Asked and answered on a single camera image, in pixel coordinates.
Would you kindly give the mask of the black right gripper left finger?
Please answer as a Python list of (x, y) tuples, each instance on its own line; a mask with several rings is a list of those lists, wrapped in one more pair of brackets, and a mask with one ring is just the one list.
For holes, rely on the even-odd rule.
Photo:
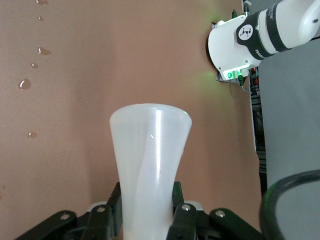
[(32, 227), (18, 240), (113, 240), (123, 223), (122, 196), (117, 182), (108, 201), (96, 202), (81, 216), (59, 211)]

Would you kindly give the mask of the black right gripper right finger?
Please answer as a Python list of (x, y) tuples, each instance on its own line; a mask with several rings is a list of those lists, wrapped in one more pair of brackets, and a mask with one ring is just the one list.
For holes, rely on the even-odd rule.
[(176, 181), (172, 190), (173, 222), (168, 240), (263, 240), (263, 234), (227, 208), (209, 214), (194, 203), (184, 201), (182, 185)]

